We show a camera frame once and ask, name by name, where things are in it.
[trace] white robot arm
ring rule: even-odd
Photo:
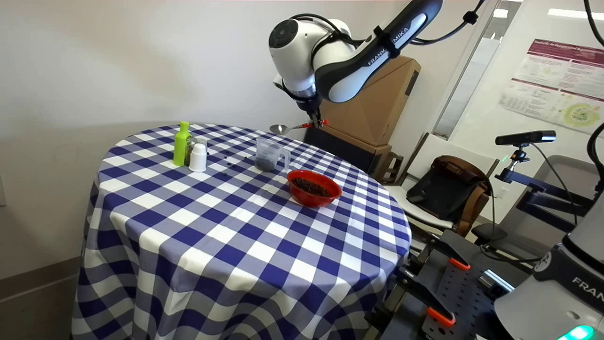
[[[339,20],[302,14],[282,21],[269,37],[278,72],[274,83],[319,126],[321,100],[340,103],[359,93],[381,66],[426,28],[442,2],[413,0],[384,29],[377,26],[363,41],[351,39],[348,26]]]

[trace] spoon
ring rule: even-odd
[[[323,125],[327,125],[327,119],[323,119],[321,121],[321,123]],[[311,128],[311,127],[313,127],[312,123],[305,123],[302,125],[294,126],[293,128],[288,128],[287,126],[285,126],[283,124],[275,124],[275,125],[271,125],[271,127],[269,129],[271,130],[272,133],[283,136],[293,129],[305,129],[305,128]]]

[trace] blue and white checkered tablecloth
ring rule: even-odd
[[[92,188],[72,319],[74,339],[355,339],[411,239],[390,194],[354,166],[270,133],[191,125],[205,172],[172,163],[177,126],[105,155]],[[255,139],[291,168],[334,179],[311,209],[286,173],[254,166]]]

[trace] white cushion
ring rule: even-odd
[[[386,186],[385,187],[392,197],[399,203],[400,207],[403,208],[405,214],[408,217],[413,218],[419,222],[427,224],[428,226],[437,227],[439,229],[451,229],[453,228],[453,222],[441,220],[433,215],[422,210],[422,208],[412,204],[407,200],[407,190],[400,186]]]

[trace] white salt shaker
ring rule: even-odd
[[[206,168],[206,162],[208,157],[208,149],[203,143],[196,143],[193,145],[191,151],[191,162],[189,163],[189,170],[193,172],[204,172]]]

